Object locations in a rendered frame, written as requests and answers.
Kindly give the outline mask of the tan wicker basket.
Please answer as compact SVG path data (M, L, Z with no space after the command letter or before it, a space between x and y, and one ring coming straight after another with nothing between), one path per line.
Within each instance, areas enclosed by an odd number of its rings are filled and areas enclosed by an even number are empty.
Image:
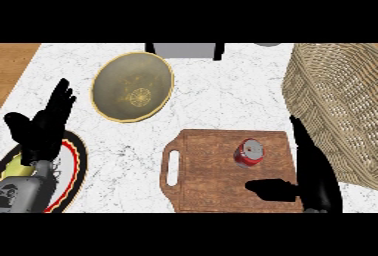
M337 180L378 190L378 48L297 43L282 95Z

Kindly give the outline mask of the brown wooden cutting board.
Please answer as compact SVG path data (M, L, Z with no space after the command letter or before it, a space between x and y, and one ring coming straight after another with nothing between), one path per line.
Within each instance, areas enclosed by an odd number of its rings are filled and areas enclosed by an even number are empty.
M233 152L242 141L255 139L263 144L263 160L251 167L238 166ZM159 187L180 213L298 213L301 202L260 199L245 189L258 179L297 181L288 136L283 131L185 129L167 144L162 158L177 151L177 184L159 177Z

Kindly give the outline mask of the grey appliance with black legs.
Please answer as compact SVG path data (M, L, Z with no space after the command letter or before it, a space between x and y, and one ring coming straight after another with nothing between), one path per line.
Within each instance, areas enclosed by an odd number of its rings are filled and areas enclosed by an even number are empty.
M223 43L146 43L145 51L162 58L210 58L221 60Z

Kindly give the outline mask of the black rimmed patterned plate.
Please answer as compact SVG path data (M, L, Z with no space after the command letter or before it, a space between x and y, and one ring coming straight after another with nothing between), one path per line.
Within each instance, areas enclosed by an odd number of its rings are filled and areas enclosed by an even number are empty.
M37 171L21 162L21 146L16 145L0 159L0 212L9 212L16 200L19 189L16 185L1 183L7 176L32 176ZM46 213L62 213L81 188L87 172L87 149L81 138L69 131L63 134L58 158L53 160L53 175L56 190L52 194Z

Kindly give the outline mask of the red can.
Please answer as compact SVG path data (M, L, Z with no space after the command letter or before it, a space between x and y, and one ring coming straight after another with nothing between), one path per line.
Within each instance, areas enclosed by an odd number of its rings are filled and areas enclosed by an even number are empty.
M236 164L244 168L250 168L261 162L263 157L263 144L252 138L245 139L233 153Z

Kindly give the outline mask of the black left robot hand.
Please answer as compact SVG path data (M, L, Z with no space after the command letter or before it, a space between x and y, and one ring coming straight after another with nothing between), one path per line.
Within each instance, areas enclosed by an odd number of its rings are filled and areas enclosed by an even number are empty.
M32 166L40 160L53 161L59 155L65 124L77 97L69 82L61 79L46 108L32 119L18 112L4 115L12 139L21 145L21 164Z

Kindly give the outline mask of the gold rimmed olive bowl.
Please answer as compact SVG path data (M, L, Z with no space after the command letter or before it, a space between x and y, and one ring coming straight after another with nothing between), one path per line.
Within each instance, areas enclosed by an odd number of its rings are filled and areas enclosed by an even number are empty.
M92 82L92 104L111 121L139 122L164 107L174 89L167 61L148 52L117 56L99 69Z

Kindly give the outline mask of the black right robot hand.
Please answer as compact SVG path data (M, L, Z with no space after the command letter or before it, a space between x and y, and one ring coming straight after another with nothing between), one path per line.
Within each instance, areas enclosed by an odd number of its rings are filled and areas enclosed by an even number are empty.
M301 120L289 116L297 143L297 184L282 179L251 180L245 188L266 201L292 202L300 197L303 211L340 214L343 197L334 170L316 147Z

